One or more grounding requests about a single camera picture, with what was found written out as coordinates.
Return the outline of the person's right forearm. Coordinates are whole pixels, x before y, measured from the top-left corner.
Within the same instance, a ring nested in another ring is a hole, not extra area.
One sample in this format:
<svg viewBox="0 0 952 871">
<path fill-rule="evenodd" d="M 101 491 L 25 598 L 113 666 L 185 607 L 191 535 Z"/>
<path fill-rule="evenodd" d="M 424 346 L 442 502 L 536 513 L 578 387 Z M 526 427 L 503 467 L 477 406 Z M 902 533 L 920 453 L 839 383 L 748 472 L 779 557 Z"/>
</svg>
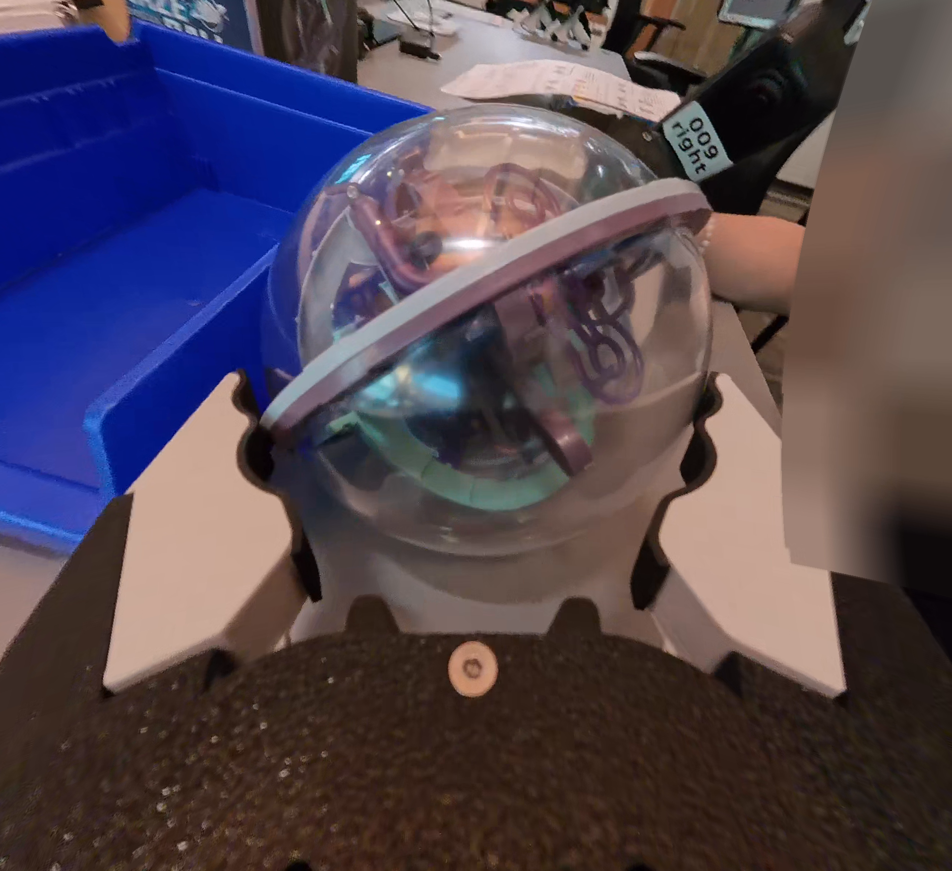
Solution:
<svg viewBox="0 0 952 871">
<path fill-rule="evenodd" d="M 712 295 L 788 316 L 804 233 L 802 224 L 768 216 L 712 214 L 701 237 Z"/>
</svg>

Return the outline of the blue plastic bin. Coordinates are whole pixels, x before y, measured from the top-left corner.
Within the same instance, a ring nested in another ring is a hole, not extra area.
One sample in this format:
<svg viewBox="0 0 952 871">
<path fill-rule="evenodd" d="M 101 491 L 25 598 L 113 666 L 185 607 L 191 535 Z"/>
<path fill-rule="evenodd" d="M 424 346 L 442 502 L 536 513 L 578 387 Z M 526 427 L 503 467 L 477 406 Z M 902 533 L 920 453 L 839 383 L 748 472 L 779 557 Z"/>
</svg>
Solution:
<svg viewBox="0 0 952 871">
<path fill-rule="evenodd" d="M 426 111 L 147 23 L 1 42 L 2 540 L 68 555 L 242 369 L 321 177 Z"/>
</svg>

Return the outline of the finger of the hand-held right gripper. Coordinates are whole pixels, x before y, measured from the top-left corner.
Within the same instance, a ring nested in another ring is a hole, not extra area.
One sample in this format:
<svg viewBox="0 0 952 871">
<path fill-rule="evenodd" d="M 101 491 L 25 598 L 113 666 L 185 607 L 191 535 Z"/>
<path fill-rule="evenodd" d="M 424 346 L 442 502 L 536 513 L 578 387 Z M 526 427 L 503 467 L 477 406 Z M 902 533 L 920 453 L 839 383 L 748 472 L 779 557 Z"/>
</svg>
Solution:
<svg viewBox="0 0 952 871">
<path fill-rule="evenodd" d="M 637 116 L 575 99 L 561 94 L 540 94 L 536 106 L 562 114 L 595 128 L 620 143 L 650 142 L 656 138 L 655 124 Z"/>
</svg>

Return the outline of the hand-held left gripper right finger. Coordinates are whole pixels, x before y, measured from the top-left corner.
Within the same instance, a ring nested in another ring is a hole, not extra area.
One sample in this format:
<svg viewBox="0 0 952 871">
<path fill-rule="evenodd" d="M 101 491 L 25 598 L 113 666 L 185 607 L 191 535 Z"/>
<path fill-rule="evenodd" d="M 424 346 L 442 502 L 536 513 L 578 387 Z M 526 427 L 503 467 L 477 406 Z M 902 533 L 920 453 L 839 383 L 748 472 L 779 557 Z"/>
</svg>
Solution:
<svg viewBox="0 0 952 871">
<path fill-rule="evenodd" d="M 634 606 L 679 659 L 720 676 L 740 658 L 825 697 L 846 693 L 830 574 L 796 565 L 782 522 L 780 440 L 732 379 L 712 374 L 651 519 Z"/>
</svg>

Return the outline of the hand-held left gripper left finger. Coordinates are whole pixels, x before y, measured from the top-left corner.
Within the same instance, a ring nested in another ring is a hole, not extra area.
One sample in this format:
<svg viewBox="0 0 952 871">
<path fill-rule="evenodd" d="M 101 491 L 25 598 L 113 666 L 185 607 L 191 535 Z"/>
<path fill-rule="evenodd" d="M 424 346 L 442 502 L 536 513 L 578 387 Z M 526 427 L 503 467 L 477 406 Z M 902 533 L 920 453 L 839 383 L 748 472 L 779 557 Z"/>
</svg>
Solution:
<svg viewBox="0 0 952 871">
<path fill-rule="evenodd" d="M 232 372 L 128 489 L 107 691 L 208 652 L 267 656 L 322 599 L 301 519 L 268 483 L 271 460 L 248 379 Z"/>
</svg>

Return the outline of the clear plastic maze ball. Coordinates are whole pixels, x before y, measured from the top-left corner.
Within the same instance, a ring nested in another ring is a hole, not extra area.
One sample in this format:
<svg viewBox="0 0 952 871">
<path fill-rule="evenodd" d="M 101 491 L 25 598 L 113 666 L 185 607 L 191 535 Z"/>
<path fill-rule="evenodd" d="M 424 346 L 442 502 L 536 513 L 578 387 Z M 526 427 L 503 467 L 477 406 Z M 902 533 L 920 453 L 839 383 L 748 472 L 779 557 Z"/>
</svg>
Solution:
<svg viewBox="0 0 952 871">
<path fill-rule="evenodd" d="M 594 530 L 691 424 L 706 195 L 590 124 L 472 103 L 323 177 L 268 274 L 261 425 L 396 541 L 507 557 Z"/>
</svg>

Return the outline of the white paper sheet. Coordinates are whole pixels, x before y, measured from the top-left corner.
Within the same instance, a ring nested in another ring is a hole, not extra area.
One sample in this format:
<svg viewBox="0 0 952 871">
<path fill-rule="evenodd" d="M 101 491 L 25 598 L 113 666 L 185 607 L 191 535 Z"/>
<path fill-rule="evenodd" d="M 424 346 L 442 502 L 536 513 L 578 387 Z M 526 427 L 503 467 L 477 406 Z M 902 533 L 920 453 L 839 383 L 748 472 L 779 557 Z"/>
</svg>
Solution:
<svg viewBox="0 0 952 871">
<path fill-rule="evenodd" d="M 594 68 L 555 60 L 478 64 L 442 86 L 444 94 L 469 101 L 503 101 L 561 94 L 658 123 L 682 98 Z"/>
</svg>

